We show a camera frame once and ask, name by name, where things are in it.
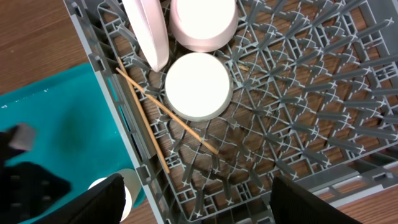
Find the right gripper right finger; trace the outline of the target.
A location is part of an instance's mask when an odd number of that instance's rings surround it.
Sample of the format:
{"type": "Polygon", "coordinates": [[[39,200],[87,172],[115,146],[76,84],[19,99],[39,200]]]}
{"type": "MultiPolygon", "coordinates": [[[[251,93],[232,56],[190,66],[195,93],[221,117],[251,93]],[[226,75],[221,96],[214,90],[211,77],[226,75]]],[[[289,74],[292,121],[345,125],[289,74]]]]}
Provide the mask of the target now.
{"type": "Polygon", "coordinates": [[[360,224],[283,175],[273,179],[270,206],[280,224],[360,224]]]}

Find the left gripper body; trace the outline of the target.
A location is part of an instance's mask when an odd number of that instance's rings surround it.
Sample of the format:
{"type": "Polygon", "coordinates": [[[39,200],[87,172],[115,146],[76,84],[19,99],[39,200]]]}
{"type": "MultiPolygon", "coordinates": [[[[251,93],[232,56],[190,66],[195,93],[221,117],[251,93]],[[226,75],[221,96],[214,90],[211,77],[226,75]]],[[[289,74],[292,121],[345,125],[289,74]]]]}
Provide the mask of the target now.
{"type": "Polygon", "coordinates": [[[20,223],[44,213],[71,190],[71,184],[38,164],[6,162],[27,151],[9,141],[17,125],[1,132],[1,223],[20,223]]]}

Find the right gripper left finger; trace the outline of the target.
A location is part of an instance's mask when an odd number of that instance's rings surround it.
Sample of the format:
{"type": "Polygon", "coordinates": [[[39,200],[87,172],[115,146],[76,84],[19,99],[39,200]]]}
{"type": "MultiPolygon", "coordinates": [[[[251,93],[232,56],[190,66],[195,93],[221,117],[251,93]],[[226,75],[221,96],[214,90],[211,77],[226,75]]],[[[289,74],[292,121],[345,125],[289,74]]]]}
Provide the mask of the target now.
{"type": "Polygon", "coordinates": [[[34,224],[119,223],[125,203],[124,179],[116,173],[34,224]]]}

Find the white plastic cup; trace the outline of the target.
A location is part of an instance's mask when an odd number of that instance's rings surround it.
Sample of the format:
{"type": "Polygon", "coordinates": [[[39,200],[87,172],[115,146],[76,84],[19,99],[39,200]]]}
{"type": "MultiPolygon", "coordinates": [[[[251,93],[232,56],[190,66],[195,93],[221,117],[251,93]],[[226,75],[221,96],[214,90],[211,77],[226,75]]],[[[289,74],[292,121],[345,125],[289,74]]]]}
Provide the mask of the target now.
{"type": "MultiPolygon", "coordinates": [[[[113,172],[113,174],[120,174],[122,175],[124,179],[124,191],[125,191],[125,198],[126,202],[124,205],[124,210],[121,216],[120,222],[124,221],[127,216],[130,214],[133,205],[135,201],[138,198],[139,192],[141,191],[141,183],[139,181],[139,177],[134,169],[121,169],[119,171],[113,172]]],[[[107,175],[105,177],[99,178],[95,180],[94,182],[91,183],[91,185],[88,187],[88,189],[91,189],[92,187],[96,186],[100,182],[104,181],[107,177],[111,176],[107,175]]]]}

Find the large pink plate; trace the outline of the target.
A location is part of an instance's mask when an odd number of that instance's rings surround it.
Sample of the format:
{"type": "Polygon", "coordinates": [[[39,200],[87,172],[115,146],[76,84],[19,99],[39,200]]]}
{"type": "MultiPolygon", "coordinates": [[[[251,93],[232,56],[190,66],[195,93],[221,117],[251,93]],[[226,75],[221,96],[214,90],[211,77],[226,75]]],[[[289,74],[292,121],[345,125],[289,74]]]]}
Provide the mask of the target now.
{"type": "Polygon", "coordinates": [[[151,69],[159,72],[169,60],[169,39],[159,0],[122,0],[131,27],[151,69]]]}

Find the wooden chopstick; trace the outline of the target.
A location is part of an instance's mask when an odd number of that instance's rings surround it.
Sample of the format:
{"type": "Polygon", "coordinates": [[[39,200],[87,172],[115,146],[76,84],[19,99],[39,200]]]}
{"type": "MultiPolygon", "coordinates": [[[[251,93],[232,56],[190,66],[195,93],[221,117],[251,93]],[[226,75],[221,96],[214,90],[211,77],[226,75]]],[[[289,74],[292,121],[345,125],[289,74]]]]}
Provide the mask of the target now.
{"type": "Polygon", "coordinates": [[[134,98],[134,101],[135,101],[135,103],[137,105],[137,109],[140,112],[140,115],[141,115],[142,120],[143,120],[143,122],[144,122],[144,124],[146,126],[146,129],[147,129],[147,131],[149,133],[149,136],[150,136],[150,138],[152,140],[152,143],[153,143],[153,145],[155,147],[155,150],[157,151],[157,155],[158,155],[159,160],[160,160],[160,162],[162,164],[162,168],[164,169],[166,174],[169,174],[170,173],[169,167],[168,167],[168,165],[166,163],[166,160],[165,160],[164,155],[163,155],[163,153],[162,153],[162,151],[160,149],[160,146],[159,146],[159,144],[158,144],[158,142],[157,142],[157,140],[155,138],[155,135],[154,135],[154,133],[152,131],[152,128],[150,126],[150,123],[149,123],[149,121],[148,121],[148,119],[146,117],[144,109],[143,109],[143,107],[142,107],[142,105],[141,105],[141,103],[139,101],[139,98],[138,98],[137,93],[136,93],[136,87],[134,87],[133,84],[130,81],[128,81],[128,83],[129,83],[130,91],[132,93],[132,97],[134,98]]]}
{"type": "Polygon", "coordinates": [[[156,104],[161,110],[167,113],[173,120],[175,120],[181,127],[183,127],[187,132],[189,132],[195,139],[200,141],[205,147],[207,147],[213,154],[218,154],[219,150],[213,147],[208,141],[204,140],[198,133],[196,133],[192,128],[190,128],[186,123],[184,123],[180,118],[173,114],[166,106],[164,106],[160,101],[154,98],[152,95],[145,93],[143,87],[136,83],[132,78],[130,78],[126,73],[124,73],[120,68],[116,68],[116,71],[122,75],[129,83],[136,87],[141,93],[146,95],[154,104],[156,104]]]}

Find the white bowl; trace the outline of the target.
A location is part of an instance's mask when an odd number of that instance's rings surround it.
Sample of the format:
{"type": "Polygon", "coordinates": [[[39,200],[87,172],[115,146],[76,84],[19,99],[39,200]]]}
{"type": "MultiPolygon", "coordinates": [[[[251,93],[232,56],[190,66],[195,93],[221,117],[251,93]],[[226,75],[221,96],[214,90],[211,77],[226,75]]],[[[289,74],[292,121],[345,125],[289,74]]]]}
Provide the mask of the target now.
{"type": "Polygon", "coordinates": [[[207,53],[178,58],[165,78],[165,95],[171,109],[189,121],[219,116],[233,95],[233,81],[226,66],[207,53]]]}

